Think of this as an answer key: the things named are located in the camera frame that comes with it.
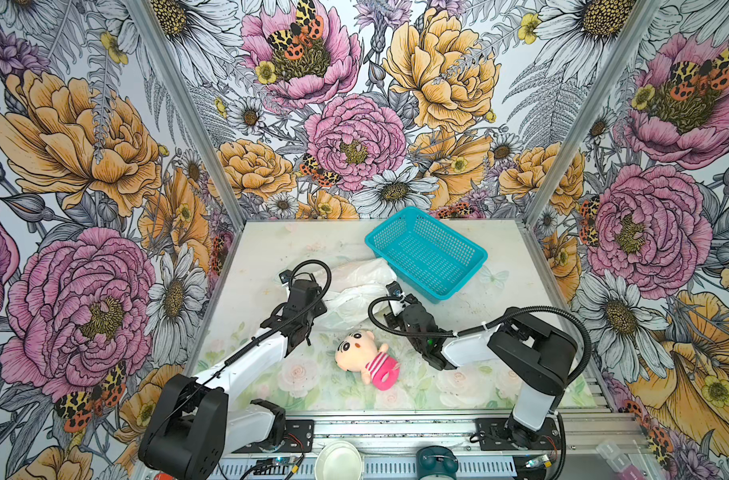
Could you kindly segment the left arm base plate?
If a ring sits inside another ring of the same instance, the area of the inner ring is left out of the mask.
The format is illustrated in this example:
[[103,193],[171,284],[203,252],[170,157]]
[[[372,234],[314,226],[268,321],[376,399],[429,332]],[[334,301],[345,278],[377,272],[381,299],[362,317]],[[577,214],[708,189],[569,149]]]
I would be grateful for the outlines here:
[[248,444],[234,454],[275,454],[275,453],[310,453],[314,446],[314,420],[286,420],[284,432],[279,436],[272,434],[262,442]]

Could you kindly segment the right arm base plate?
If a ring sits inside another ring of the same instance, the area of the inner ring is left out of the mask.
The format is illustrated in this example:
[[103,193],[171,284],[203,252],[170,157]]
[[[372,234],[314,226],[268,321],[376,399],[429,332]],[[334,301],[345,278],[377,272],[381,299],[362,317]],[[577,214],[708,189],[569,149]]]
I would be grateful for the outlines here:
[[477,418],[470,442],[479,444],[483,451],[559,450],[563,446],[558,422],[552,417],[547,417],[538,430],[508,417]]

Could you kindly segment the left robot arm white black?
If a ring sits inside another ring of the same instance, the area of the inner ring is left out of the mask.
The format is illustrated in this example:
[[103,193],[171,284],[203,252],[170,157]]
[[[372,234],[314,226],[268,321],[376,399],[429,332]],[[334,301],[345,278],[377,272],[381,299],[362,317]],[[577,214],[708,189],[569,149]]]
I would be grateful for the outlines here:
[[168,381],[142,436],[140,461],[174,479],[206,479],[224,454],[248,446],[282,447],[284,408],[258,398],[242,410],[232,410],[230,402],[310,341],[314,320],[326,313],[322,300],[328,288],[310,277],[290,282],[288,301],[240,350],[197,376],[176,374]]

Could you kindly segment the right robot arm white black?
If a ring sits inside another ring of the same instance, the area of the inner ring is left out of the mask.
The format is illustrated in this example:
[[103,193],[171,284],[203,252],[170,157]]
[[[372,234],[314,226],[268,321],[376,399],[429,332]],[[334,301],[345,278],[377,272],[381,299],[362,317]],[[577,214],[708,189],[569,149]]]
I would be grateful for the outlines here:
[[491,436],[531,449],[569,385],[591,359],[591,336],[574,314],[551,306],[510,307],[487,323],[444,330],[414,296],[390,300],[387,330],[410,341],[436,370],[497,360],[521,380],[509,418]]

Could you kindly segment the white plastic bag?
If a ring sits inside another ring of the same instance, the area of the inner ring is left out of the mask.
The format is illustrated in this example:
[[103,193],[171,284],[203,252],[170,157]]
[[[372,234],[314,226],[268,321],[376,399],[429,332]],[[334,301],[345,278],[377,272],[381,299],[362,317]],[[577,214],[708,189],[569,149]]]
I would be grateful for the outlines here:
[[367,323],[370,303],[386,296],[387,285],[398,280],[383,258],[342,264],[330,272],[332,285],[322,300],[328,311],[314,320],[314,326],[330,332],[350,331]]

